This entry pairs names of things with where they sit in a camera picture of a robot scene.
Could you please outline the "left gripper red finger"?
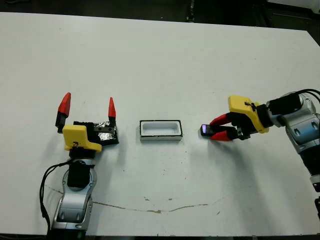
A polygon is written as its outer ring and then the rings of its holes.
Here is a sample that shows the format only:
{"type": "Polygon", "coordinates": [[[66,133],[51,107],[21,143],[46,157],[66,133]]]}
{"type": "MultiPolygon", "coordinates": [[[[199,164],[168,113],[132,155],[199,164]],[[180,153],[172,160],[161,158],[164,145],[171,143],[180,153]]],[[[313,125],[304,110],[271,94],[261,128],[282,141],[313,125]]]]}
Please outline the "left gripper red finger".
{"type": "Polygon", "coordinates": [[[114,100],[112,97],[109,98],[108,120],[109,120],[109,126],[115,128],[116,127],[116,109],[115,109],[114,100]]]}
{"type": "Polygon", "coordinates": [[[55,126],[57,127],[57,132],[62,133],[65,126],[66,119],[69,117],[71,107],[71,93],[67,92],[63,97],[56,115],[55,126]]]}

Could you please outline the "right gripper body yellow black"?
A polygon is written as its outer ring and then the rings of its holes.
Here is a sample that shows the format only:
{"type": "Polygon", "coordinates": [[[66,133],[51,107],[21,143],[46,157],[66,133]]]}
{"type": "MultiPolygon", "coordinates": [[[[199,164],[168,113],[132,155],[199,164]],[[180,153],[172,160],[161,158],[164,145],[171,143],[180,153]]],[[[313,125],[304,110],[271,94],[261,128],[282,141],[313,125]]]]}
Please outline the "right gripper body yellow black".
{"type": "Polygon", "coordinates": [[[253,102],[248,97],[231,95],[228,107],[228,120],[235,127],[239,139],[245,140],[251,134],[269,132],[271,119],[265,104],[253,102]]]}

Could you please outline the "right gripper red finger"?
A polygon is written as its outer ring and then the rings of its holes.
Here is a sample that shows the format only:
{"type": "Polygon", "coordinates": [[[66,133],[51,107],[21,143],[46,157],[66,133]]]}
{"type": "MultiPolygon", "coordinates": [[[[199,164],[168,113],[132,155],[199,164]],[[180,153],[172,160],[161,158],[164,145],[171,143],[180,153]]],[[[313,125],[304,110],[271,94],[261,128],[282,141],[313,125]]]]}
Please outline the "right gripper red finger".
{"type": "Polygon", "coordinates": [[[211,140],[228,142],[238,138],[238,132],[232,126],[212,126],[213,135],[211,140]]]}
{"type": "Polygon", "coordinates": [[[214,118],[209,123],[209,125],[210,126],[223,126],[223,125],[229,124],[233,120],[233,115],[234,115],[233,112],[228,112],[228,113],[222,114],[222,115],[214,118]]]}

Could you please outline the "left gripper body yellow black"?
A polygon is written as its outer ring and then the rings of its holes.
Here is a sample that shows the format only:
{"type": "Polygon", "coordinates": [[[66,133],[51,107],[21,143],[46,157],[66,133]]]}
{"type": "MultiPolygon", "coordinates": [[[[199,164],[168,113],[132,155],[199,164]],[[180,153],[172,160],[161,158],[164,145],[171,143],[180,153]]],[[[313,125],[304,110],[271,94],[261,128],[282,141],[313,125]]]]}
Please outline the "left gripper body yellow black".
{"type": "Polygon", "coordinates": [[[116,144],[116,126],[109,121],[67,124],[62,129],[64,149],[73,159],[93,159],[103,147],[116,144]]]}

